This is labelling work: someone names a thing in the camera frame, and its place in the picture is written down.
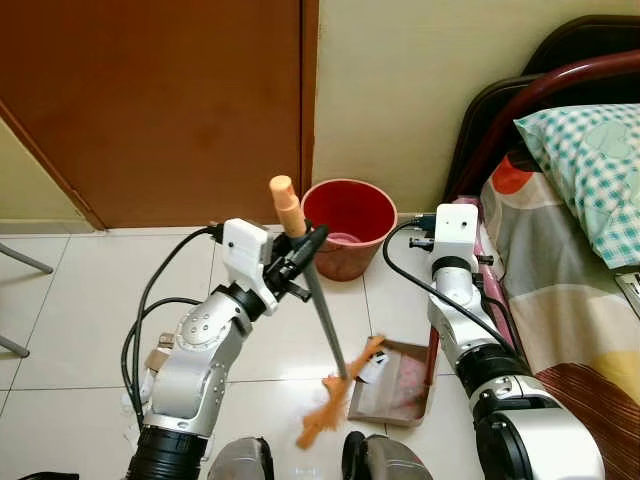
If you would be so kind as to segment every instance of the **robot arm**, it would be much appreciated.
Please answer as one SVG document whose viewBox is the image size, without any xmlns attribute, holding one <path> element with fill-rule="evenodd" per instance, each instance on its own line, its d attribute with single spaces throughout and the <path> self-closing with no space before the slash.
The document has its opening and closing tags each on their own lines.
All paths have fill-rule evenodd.
<svg viewBox="0 0 640 480">
<path fill-rule="evenodd" d="M 478 456 L 493 479 L 603 479 L 604 466 L 585 426 L 533 377 L 528 366 L 488 331 L 473 283 L 477 209 L 440 205 L 432 253 L 432 286 L 479 317 L 484 328 L 429 295 L 429 319 L 469 397 Z"/>
<path fill-rule="evenodd" d="M 275 312 L 327 236 L 319 227 L 295 243 L 272 239 L 263 227 L 240 219 L 224 225 L 223 259 L 231 285 L 218 286 L 178 324 L 174 347 L 159 370 L 149 412 L 128 479 L 196 479 L 218 417 L 225 381 L 252 322 Z"/>
</svg>

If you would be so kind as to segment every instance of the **door frame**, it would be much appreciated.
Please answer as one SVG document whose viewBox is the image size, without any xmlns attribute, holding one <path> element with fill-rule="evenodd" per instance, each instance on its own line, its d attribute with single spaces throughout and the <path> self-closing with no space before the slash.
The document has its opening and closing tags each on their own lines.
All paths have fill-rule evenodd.
<svg viewBox="0 0 640 480">
<path fill-rule="evenodd" d="M 296 185 L 300 196 L 311 187 L 311 170 L 313 166 L 316 68 L 318 52 L 318 19 L 320 0 L 299 0 L 300 5 L 300 110 L 299 116 L 299 171 L 300 178 Z M 0 98 L 0 118 L 18 137 L 18 140 L 38 161 L 60 189 L 69 197 L 74 206 L 84 215 L 96 230 L 106 230 L 105 223 L 91 208 L 80 192 L 60 173 L 49 160 L 37 142 L 11 113 Z"/>
</svg>

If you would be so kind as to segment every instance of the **checkered pillowcase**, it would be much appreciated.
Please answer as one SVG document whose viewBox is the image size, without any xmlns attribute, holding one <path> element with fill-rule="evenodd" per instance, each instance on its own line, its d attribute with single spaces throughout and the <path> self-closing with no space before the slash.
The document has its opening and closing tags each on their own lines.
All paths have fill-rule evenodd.
<svg viewBox="0 0 640 480">
<path fill-rule="evenodd" d="M 640 265 L 640 104 L 551 108 L 515 124 L 607 266 Z"/>
</svg>

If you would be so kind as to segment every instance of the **bedsheet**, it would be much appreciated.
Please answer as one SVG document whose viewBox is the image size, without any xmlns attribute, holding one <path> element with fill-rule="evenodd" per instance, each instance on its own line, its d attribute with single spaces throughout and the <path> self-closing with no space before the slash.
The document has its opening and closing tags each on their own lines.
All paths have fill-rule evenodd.
<svg viewBox="0 0 640 480">
<path fill-rule="evenodd" d="M 485 183 L 482 214 L 536 375 L 590 429 L 607 478 L 640 478 L 640 319 L 528 152 Z"/>
</svg>

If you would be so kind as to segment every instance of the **red bucket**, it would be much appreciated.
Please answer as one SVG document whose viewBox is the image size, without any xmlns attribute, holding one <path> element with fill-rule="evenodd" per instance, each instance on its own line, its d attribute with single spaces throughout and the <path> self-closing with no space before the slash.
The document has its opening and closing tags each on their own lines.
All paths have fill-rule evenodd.
<svg viewBox="0 0 640 480">
<path fill-rule="evenodd" d="M 302 210 L 314 225 L 329 227 L 315 264 L 322 275 L 339 282 L 364 273 L 398 221 L 389 195 L 369 183 L 345 178 L 312 187 L 302 199 Z"/>
</svg>

